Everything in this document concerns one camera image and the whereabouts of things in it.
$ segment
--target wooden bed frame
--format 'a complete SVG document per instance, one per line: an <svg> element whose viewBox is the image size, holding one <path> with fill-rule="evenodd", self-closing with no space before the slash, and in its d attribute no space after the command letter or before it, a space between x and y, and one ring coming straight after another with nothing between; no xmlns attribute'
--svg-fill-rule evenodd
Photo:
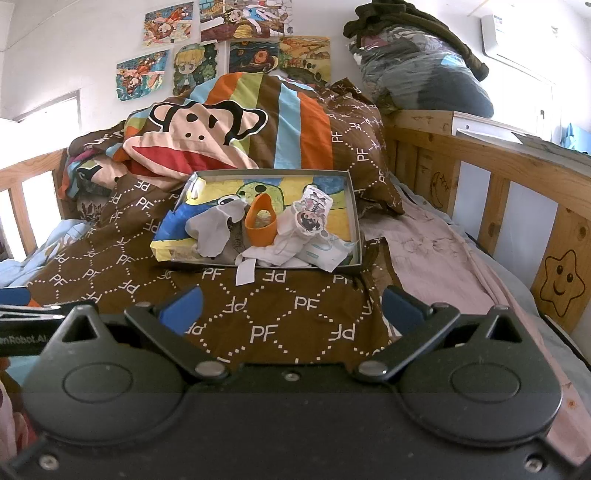
<svg viewBox="0 0 591 480"><path fill-rule="evenodd" d="M554 227L531 291L539 310L567 332L572 332L591 297L591 288L586 288L591 285L591 177L531 155L452 136L452 120L453 112L413 115L410 111L403 111L387 118L390 170L415 193L450 216L456 201L460 163L464 161L490 171L478 242L491 255L501 231L512 181L556 201L559 207ZM66 150L59 150L0 170L0 192L8 190L10 193L27 255L35 251L37 244L28 218L22 182L51 171L57 191L65 158ZM77 217L72 202L58 200L58 206L62 218ZM563 311L563 304L555 306L552 298L546 298L541 292L547 281L546 263L570 261L570 257L576 261L574 269L583 284L583 293L570 299Z"/></svg>

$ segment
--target orange cup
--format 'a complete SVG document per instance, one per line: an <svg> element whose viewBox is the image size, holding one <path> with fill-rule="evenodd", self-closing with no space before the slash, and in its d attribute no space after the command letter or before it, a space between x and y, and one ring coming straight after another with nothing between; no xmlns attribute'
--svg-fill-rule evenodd
<svg viewBox="0 0 591 480"><path fill-rule="evenodd" d="M256 217L260 211L267 210L271 214L271 223L267 226L256 228ZM277 236L277 215L273 210L273 202L267 193L261 193L252 202L250 210L244 221L246 234L254 247L268 247L273 244Z"/></svg>

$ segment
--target screw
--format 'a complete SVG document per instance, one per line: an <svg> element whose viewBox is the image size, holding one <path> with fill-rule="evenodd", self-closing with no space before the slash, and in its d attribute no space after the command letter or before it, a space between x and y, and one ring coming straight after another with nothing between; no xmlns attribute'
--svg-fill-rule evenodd
<svg viewBox="0 0 591 480"><path fill-rule="evenodd" d="M360 374L365 375L366 377L380 377L388 372L388 367L382 362L367 360L361 363L357 370Z"/></svg>
<svg viewBox="0 0 591 480"><path fill-rule="evenodd" d="M44 470L54 472L60 467L60 462L57 461L53 455L41 455L39 458L39 466Z"/></svg>
<svg viewBox="0 0 591 480"><path fill-rule="evenodd" d="M195 367L195 371L203 378L220 378L226 373L226 367L220 362L201 362Z"/></svg>
<svg viewBox="0 0 591 480"><path fill-rule="evenodd" d="M283 378L285 378L288 382L297 382L300 379L300 376L296 372L289 372L283 375Z"/></svg>
<svg viewBox="0 0 591 480"><path fill-rule="evenodd" d="M535 455L528 457L525 461L525 469L530 473L540 473L544 467L544 461Z"/></svg>

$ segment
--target wooden bed rail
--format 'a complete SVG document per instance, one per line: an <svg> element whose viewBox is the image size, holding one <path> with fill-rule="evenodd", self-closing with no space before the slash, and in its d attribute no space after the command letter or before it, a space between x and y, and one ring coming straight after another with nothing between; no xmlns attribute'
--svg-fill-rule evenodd
<svg viewBox="0 0 591 480"><path fill-rule="evenodd" d="M491 172L478 242L495 252L511 182L558 203L550 239L531 287L539 310L572 332L591 299L591 174L445 133L386 127L389 168L435 208L453 215L461 162Z"/></svg>
<svg viewBox="0 0 591 480"><path fill-rule="evenodd" d="M12 211L18 227L18 233L27 255L30 255L37 249L37 242L35 241L35 235L33 234L31 222L29 221L27 204L22 191L22 183L37 175L50 171L53 175L54 189L55 191L58 191L61 185L63 164L66 156L67 153L65 149L57 150L52 153L30 158L29 160L22 161L0 170L0 192L8 190L12 204ZM72 207L67 202L58 199L57 195L56 199L60 210L60 216L62 218L71 218Z"/></svg>

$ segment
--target air conditioner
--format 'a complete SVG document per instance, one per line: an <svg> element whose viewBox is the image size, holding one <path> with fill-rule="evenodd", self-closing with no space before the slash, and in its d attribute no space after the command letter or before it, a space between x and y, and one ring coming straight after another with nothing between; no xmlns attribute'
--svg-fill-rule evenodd
<svg viewBox="0 0 591 480"><path fill-rule="evenodd" d="M551 59L559 55L559 50L551 26L528 23L526 19L486 15L482 17L482 38L486 56L545 83L556 83Z"/></svg>

